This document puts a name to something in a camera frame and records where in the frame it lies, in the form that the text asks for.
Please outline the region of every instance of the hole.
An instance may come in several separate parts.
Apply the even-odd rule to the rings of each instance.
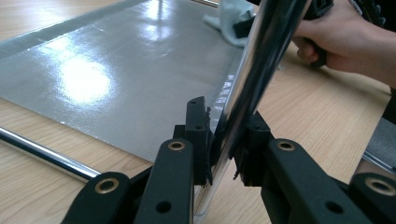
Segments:
[[[161,214],[169,212],[171,210],[171,208],[172,208],[172,204],[170,204],[167,201],[158,203],[156,206],[157,212],[161,213]]]
[[[168,145],[168,148],[169,148],[169,149],[172,149],[172,150],[181,150],[181,149],[183,149],[185,146],[186,146],[186,145],[184,145],[184,143],[182,143],[182,142],[172,142],[172,143],[170,143],[170,144]]]
[[[378,188],[378,189],[389,190],[388,186],[384,185],[383,183],[374,182],[373,186]]]
[[[338,205],[338,203],[326,202],[326,207],[333,213],[336,213],[336,214],[344,213],[344,209],[340,205]]]
[[[116,178],[106,178],[96,184],[95,191],[100,194],[106,194],[116,189],[119,184],[120,181]]]
[[[107,181],[103,182],[103,183],[99,186],[99,188],[100,188],[101,190],[109,190],[109,189],[111,189],[111,188],[113,188],[113,187],[114,187],[114,182],[111,181],[111,180],[107,180]]]
[[[386,181],[368,177],[365,180],[365,183],[367,187],[372,189],[373,191],[382,194],[382,195],[387,195],[387,196],[394,196],[396,195],[396,188],[394,188],[392,185],[387,183]]]
[[[172,144],[172,147],[181,147],[181,144],[180,143],[174,143],[174,144]]]
[[[295,146],[288,142],[279,142],[277,147],[285,151],[293,151]]]

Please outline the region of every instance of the brass grommet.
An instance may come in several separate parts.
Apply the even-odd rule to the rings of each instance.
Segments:
[[[179,151],[181,149],[184,149],[185,146],[186,145],[182,142],[171,142],[168,145],[169,149],[174,150],[174,151]]]
[[[292,143],[286,141],[277,143],[277,147],[285,151],[293,151],[296,148]]]
[[[367,187],[369,187],[370,189],[372,189],[377,193],[387,196],[396,195],[396,188],[394,188],[392,185],[390,185],[389,183],[383,180],[367,177],[364,183],[367,185]]]
[[[120,181],[116,178],[106,178],[96,184],[95,191],[100,194],[107,194],[116,189],[119,184]]]

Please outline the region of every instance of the metal rod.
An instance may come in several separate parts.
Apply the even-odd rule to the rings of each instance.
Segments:
[[[78,177],[84,182],[87,182],[91,178],[94,178],[100,174],[99,172],[78,161],[74,161],[51,149],[42,147],[37,143],[34,143],[3,128],[0,128],[0,140],[12,147],[16,147],[22,152],[40,159],[41,161],[48,162],[50,165],[59,168],[61,171],[67,172],[73,177]]]
[[[201,190],[195,201],[195,220],[205,216],[228,164],[239,144],[248,118],[253,115],[303,16],[307,1],[263,0],[251,28],[236,79],[215,132],[212,150],[219,149],[213,185]]]
[[[210,1],[210,0],[192,0],[192,1],[204,4],[204,5],[208,5],[210,7],[218,7],[219,6],[218,2],[214,2],[214,1]]]

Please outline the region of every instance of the silver heat shield mat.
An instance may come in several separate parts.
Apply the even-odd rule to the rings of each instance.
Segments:
[[[154,161],[204,96],[212,129],[242,50],[188,0],[126,1],[0,43],[0,97]]]

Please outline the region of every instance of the wooden surface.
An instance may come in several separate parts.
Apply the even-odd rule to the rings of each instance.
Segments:
[[[114,0],[0,0],[0,38],[46,27]],[[299,142],[329,174],[347,182],[389,99],[383,84],[312,70],[291,46],[260,105],[275,137]],[[132,177],[150,163],[0,99],[0,126],[100,171]],[[268,223],[260,189],[232,181],[230,166],[205,223]],[[59,223],[83,183],[0,144],[0,223]]]

